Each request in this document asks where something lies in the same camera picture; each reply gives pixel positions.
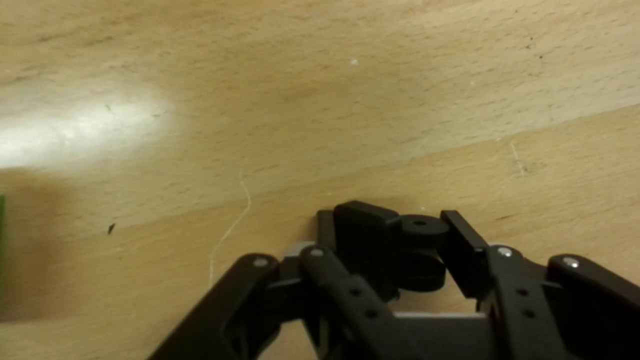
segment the wooden table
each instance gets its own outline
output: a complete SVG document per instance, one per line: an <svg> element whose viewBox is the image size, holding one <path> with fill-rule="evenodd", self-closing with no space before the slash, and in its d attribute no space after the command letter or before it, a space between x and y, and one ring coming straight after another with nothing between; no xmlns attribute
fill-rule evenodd
<svg viewBox="0 0 640 360"><path fill-rule="evenodd" d="M3 5L3 359L144 359L349 199L640 282L637 1ZM472 310L452 282L394 307Z"/></svg>

